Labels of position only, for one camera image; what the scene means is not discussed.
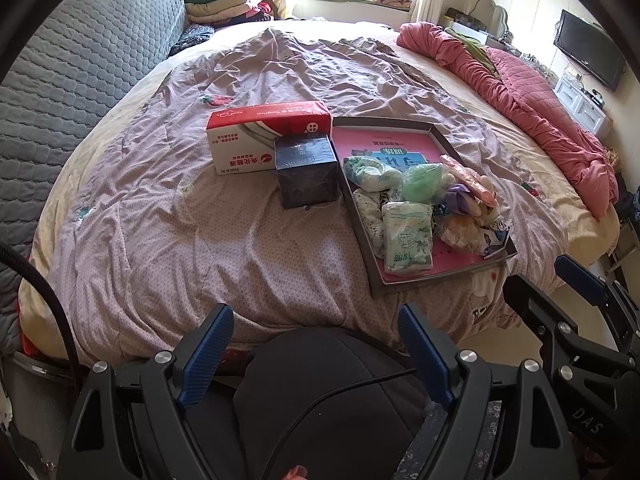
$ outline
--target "gray quilted headboard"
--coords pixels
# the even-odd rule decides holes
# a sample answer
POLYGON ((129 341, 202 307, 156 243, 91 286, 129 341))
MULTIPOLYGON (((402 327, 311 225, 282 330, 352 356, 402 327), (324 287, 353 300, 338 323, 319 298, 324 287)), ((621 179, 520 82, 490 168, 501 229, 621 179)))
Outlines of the gray quilted headboard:
MULTIPOLYGON (((27 256, 76 146, 184 31, 183 0, 65 0, 0 86, 0 238, 27 256)), ((20 277, 0 266, 0 351, 19 348, 20 277)))

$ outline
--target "bed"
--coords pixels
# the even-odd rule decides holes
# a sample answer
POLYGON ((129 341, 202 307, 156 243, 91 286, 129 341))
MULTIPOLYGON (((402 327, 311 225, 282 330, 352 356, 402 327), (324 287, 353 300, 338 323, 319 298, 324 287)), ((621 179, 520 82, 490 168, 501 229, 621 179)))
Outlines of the bed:
MULTIPOLYGON (((558 254, 589 265, 615 246, 612 206, 595 220, 533 140, 396 36, 371 23, 225 28, 159 63, 100 120, 56 180, 31 250, 82 362, 120 364, 172 348, 216 301, 234 307, 232 344, 241 349, 310 325, 356 328, 397 348, 405 301, 461 340, 518 322, 500 296, 508 274, 550 293, 560 285, 558 254), (518 256, 499 272, 372 300, 344 204, 283 216, 271 172, 215 176, 204 134, 213 108, 202 96, 225 92, 236 106, 322 98, 337 114, 438 122, 465 161, 497 183, 518 256)), ((18 302, 28 339, 64 358, 52 316, 24 282, 18 302)))

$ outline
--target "tile floor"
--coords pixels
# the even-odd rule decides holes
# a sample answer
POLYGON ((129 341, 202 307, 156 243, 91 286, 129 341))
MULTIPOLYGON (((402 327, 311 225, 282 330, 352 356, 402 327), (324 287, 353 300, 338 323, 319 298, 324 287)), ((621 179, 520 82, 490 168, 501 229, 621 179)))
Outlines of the tile floor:
MULTIPOLYGON (((597 262, 591 267, 591 272, 604 275, 602 264, 597 262)), ((616 349, 600 311, 584 301, 571 287, 562 286, 551 295, 551 299, 577 323, 581 336, 616 349)), ((458 347, 474 350, 488 362, 519 365, 527 358, 540 360, 540 342, 524 324, 508 330, 486 330, 461 341, 458 347)))

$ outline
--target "television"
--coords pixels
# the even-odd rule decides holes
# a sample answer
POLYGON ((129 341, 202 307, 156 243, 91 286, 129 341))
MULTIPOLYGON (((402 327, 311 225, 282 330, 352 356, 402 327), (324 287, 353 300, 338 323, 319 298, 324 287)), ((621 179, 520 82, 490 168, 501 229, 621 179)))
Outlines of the television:
POLYGON ((591 72, 603 85, 616 91, 626 61, 603 30, 562 10, 554 45, 591 72))

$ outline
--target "wrinkled blanket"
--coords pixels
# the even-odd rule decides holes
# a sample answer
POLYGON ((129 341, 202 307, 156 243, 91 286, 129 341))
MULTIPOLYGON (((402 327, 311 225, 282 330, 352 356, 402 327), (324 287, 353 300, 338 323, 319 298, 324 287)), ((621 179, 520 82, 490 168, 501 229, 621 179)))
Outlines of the wrinkled blanket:
POLYGON ((614 171, 602 145, 561 111, 548 83, 532 67, 507 53, 488 49, 500 81, 473 59, 459 40, 428 22, 402 25, 398 45, 451 70, 534 139, 596 218, 606 215, 609 203, 618 200, 614 171))
POLYGON ((389 47, 306 44, 269 28, 167 76, 81 185, 48 279, 85 364, 172 348, 219 301, 234 308, 238 348, 298 326, 345 326, 398 348, 406 301, 460 340, 516 322, 500 294, 509 274, 522 272, 546 292, 559 285, 553 262, 566 251, 566 231, 523 181, 535 179, 492 130, 389 47), (373 300, 342 200, 284 210, 273 171, 216 174, 203 94, 229 95, 229 107, 318 99, 334 115, 439 124, 494 183, 519 253, 498 270, 373 300))

